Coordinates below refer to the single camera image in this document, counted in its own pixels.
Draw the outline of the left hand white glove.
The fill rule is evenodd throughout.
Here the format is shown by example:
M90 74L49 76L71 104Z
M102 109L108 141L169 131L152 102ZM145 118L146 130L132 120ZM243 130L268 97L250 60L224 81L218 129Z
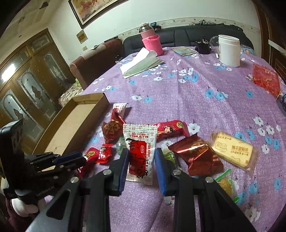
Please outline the left hand white glove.
M18 198L12 199L12 206L15 212L21 217L28 217L31 214L39 213L46 206L45 199L39 200L35 205L27 205Z

